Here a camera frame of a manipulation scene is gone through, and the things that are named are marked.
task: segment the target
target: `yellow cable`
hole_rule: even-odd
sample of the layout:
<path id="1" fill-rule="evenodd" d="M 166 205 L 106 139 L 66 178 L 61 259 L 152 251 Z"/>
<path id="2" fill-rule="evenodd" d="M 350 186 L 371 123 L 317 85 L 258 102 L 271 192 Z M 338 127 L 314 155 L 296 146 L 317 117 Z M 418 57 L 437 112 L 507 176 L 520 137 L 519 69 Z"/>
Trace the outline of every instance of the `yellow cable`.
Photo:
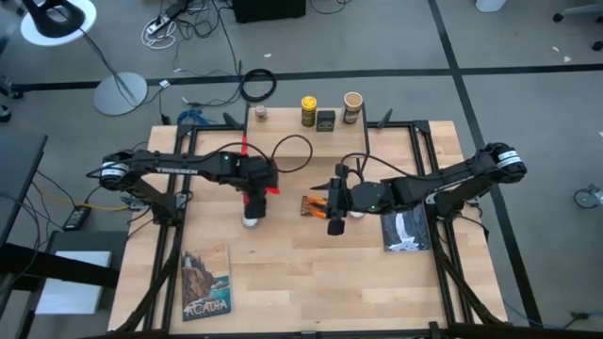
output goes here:
<path id="1" fill-rule="evenodd" d="M 46 193 L 43 190 L 41 190 L 36 183 L 32 183 L 34 185 L 34 187 L 38 190 L 38 192 L 40 192 L 41 194 L 45 195 L 46 197 L 57 201 L 57 202 L 66 202 L 71 204 L 72 201 L 69 199 L 64 199 L 64 198 L 60 198 L 60 197 L 56 197 L 50 193 Z M 98 206 L 98 205 L 94 205 L 94 204 L 90 204 L 90 203 L 85 203 L 85 202 L 76 202 L 75 204 L 79 205 L 79 206 L 86 206 L 89 208 L 93 208 L 93 209 L 99 209 L 99 210 L 105 210 L 105 211 L 124 211 L 126 209 L 128 209 L 129 207 L 126 206 L 122 206 L 122 207 L 107 207 L 107 206 Z"/>

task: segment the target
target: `black desk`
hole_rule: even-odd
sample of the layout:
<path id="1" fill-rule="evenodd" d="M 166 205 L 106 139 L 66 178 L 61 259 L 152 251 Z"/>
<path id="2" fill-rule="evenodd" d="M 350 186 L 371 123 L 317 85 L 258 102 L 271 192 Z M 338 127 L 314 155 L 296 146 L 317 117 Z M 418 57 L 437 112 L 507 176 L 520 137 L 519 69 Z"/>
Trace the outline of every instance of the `black desk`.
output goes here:
<path id="1" fill-rule="evenodd" d="M 12 290 L 36 292 L 45 278 L 111 288 L 117 285 L 119 267 L 96 266 L 7 242 L 22 207 L 17 202 L 23 202 L 27 194 L 46 139 L 45 135 L 0 129 L 0 192 L 15 200 L 0 196 L 0 317 Z"/>
<path id="2" fill-rule="evenodd" d="M 0 129 L 0 192 L 22 202 L 36 174 L 47 136 Z M 0 246 L 7 242 L 21 205 L 0 198 Z"/>

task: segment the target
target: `white lamp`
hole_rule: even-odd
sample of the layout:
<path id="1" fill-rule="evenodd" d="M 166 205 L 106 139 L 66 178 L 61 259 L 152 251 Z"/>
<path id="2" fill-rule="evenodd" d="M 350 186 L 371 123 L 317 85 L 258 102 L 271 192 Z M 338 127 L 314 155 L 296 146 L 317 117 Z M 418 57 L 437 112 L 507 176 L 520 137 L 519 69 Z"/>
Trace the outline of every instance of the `white lamp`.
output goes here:
<path id="1" fill-rule="evenodd" d="M 44 47 L 60 46 L 84 37 L 94 52 L 105 63 L 94 42 L 90 40 L 87 34 L 84 34 L 92 28 L 96 21 L 96 7 L 90 0 L 69 0 L 69 2 L 80 8 L 85 15 L 84 23 L 73 33 L 59 38 L 44 36 L 36 27 L 36 23 L 29 13 L 25 15 L 21 22 L 21 33 L 27 41 Z M 61 13 L 57 13 L 60 7 L 51 9 L 55 9 L 55 13 L 48 15 L 56 16 L 58 18 L 57 22 L 60 22 Z M 96 109 L 103 114 L 119 116 L 137 108 L 147 96 L 146 80 L 136 73 L 117 73 L 108 63 L 105 64 L 112 74 L 117 74 L 117 79 L 114 75 L 111 75 L 96 88 L 94 91 L 94 106 Z"/>

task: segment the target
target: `lamp base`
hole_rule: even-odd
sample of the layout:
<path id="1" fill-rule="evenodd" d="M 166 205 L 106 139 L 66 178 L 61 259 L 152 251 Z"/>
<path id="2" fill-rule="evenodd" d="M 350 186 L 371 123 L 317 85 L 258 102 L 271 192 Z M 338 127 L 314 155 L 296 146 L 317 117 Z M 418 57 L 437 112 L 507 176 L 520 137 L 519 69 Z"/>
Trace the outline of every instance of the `lamp base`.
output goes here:
<path id="1" fill-rule="evenodd" d="M 106 115 L 119 116 L 138 108 L 146 99 L 147 82 L 136 73 L 118 73 L 122 80 L 111 75 L 103 80 L 94 91 L 94 107 Z"/>

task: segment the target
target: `chair wheel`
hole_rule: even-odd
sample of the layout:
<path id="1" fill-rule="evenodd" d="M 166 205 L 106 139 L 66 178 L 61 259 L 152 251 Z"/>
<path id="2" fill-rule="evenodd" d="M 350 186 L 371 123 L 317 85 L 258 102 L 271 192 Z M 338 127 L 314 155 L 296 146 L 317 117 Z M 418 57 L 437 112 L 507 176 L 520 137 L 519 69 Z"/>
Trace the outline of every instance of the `chair wheel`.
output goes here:
<path id="1" fill-rule="evenodd" d="M 553 21 L 555 23 L 560 23 L 563 20 L 563 16 L 560 13 L 553 15 Z"/>
<path id="2" fill-rule="evenodd" d="M 600 51 L 603 49 L 603 41 L 597 41 L 593 43 L 593 51 Z"/>
<path id="3" fill-rule="evenodd" d="M 588 189 L 579 189 L 574 193 L 574 202 L 584 209 L 592 209 L 598 206 L 597 200 Z"/>
<path id="4" fill-rule="evenodd" d="M 23 99 L 23 96 L 24 96 L 23 93 L 20 91 L 13 91 L 10 94 L 10 98 L 12 98 L 12 99 Z"/>
<path id="5" fill-rule="evenodd" d="M 9 122 L 10 118 L 12 118 L 12 115 L 8 113 L 8 107 L 4 105 L 0 106 L 0 113 L 3 113 L 0 115 L 0 122 Z"/>

